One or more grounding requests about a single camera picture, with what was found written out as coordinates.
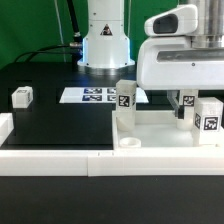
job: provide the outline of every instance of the white cube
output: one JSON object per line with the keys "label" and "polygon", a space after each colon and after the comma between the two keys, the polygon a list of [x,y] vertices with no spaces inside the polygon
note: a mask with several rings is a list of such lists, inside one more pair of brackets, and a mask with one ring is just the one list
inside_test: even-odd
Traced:
{"label": "white cube", "polygon": [[135,125],[136,81],[120,80],[116,84],[117,125],[122,131],[130,131]]}
{"label": "white cube", "polygon": [[191,131],[193,128],[194,105],[198,98],[198,90],[180,90],[179,105],[184,106],[184,119],[177,119],[177,128],[184,131]]}
{"label": "white cube", "polygon": [[19,87],[12,94],[13,108],[27,108],[32,101],[33,101],[32,87],[29,86]]}
{"label": "white cube", "polygon": [[0,146],[13,130],[13,118],[11,113],[0,114]]}
{"label": "white cube", "polygon": [[218,144],[222,113],[223,103],[214,97],[195,100],[192,129],[194,146]]}

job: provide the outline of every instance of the black table surface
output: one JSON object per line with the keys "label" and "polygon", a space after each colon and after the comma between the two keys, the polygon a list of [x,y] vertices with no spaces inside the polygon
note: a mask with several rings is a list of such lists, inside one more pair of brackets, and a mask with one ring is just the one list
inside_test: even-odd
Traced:
{"label": "black table surface", "polygon": [[[115,87],[120,79],[135,80],[135,71],[115,76],[77,72],[66,63],[15,63],[0,72],[0,112],[13,112],[15,129],[4,149],[112,149],[112,103],[65,103],[65,87]],[[28,109],[15,110],[11,94],[33,88]],[[138,109],[158,105],[138,104]]]}
{"label": "black table surface", "polygon": [[[110,149],[111,124],[106,122],[111,119],[113,105],[60,105],[58,98],[65,86],[115,86],[120,78],[134,79],[135,74],[95,77],[60,63],[6,66],[0,72],[0,111],[12,112],[9,96],[18,86],[32,86],[34,102],[29,110],[13,111],[15,132],[3,148],[55,147],[68,142],[71,148],[102,144]],[[152,101],[155,99],[166,104],[160,94]],[[156,102],[138,107],[169,108]],[[96,129],[93,125],[98,119],[102,124]],[[86,135],[83,123],[89,124]],[[2,224],[222,224],[223,210],[222,176],[0,177]]]}

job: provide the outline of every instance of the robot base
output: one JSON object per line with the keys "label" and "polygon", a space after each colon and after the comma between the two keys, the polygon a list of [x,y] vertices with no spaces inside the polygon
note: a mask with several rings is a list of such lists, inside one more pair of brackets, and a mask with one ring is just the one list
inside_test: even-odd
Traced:
{"label": "robot base", "polygon": [[120,75],[127,72],[132,72],[136,68],[135,62],[131,61],[129,65],[120,68],[93,68],[78,64],[78,71],[92,75]]}

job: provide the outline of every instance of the white tray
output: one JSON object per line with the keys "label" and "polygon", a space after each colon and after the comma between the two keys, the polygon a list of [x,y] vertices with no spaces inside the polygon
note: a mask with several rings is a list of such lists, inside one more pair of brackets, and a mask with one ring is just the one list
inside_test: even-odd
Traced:
{"label": "white tray", "polygon": [[[117,128],[112,112],[114,151],[123,155],[126,174],[223,175],[223,147],[193,147],[191,133],[176,128],[172,111],[137,111],[135,130]],[[141,140],[142,146],[121,147],[125,137]]]}

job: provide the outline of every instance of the white robot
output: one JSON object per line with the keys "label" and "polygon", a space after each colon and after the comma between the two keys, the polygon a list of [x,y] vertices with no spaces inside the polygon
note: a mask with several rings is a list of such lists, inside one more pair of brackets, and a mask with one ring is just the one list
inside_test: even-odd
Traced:
{"label": "white robot", "polygon": [[83,40],[79,70],[116,74],[134,67],[130,41],[124,33],[124,0],[88,0],[89,32]]}
{"label": "white robot", "polygon": [[197,146],[215,145],[223,104],[198,99],[198,90],[224,89],[224,1],[182,3],[145,22],[149,38],[140,48],[137,83],[144,90],[168,90],[176,116],[184,107],[177,127],[193,129]]}

